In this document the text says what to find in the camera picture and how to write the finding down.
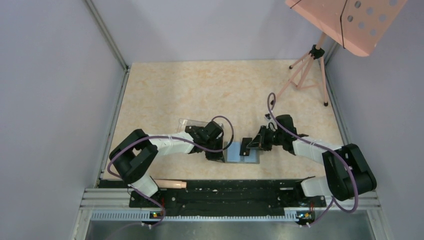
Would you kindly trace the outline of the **black VIP card front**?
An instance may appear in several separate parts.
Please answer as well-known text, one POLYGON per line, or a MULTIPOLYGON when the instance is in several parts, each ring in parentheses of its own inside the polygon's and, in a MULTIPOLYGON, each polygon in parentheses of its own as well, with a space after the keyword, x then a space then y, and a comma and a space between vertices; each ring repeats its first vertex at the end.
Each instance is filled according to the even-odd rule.
POLYGON ((242 157, 247 157, 250 155, 251 149, 249 148, 249 144, 252 142, 251 137, 243 137, 240 143, 240 151, 239 155, 242 157))

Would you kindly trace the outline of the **clear plastic card box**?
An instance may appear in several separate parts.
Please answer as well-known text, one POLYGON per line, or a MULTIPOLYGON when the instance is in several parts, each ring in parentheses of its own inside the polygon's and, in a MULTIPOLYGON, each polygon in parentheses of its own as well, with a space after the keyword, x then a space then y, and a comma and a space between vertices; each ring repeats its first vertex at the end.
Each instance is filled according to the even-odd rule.
POLYGON ((178 120, 178 127, 176 132, 184 132, 187 126, 205 127, 210 121, 198 121, 186 118, 180 118, 178 120))

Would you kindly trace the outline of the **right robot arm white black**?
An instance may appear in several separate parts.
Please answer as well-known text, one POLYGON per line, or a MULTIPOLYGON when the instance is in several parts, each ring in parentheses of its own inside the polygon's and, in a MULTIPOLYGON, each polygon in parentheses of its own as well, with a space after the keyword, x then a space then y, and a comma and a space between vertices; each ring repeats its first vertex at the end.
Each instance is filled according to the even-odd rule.
POLYGON ((276 117, 247 145, 247 149, 271 151, 281 146, 294 156, 305 157, 324 166, 325 175, 302 180, 293 192, 293 200, 299 206, 307 206, 316 196, 333 196, 339 201, 374 191, 377 180, 362 151, 353 143, 335 145, 315 140, 306 134, 298 134, 289 114, 276 117))

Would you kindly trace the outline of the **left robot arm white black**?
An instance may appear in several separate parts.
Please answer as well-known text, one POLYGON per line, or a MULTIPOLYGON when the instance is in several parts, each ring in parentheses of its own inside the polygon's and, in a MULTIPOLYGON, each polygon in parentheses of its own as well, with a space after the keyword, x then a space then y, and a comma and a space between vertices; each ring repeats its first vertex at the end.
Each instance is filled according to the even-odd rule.
POLYGON ((223 137, 223 127, 213 120, 204 126, 187 125, 174 134, 151 135, 136 129, 111 151, 107 170, 114 167, 114 176, 139 191, 147 206, 154 207, 161 198, 158 184, 147 173, 154 159, 204 152, 207 160, 223 161, 223 137))

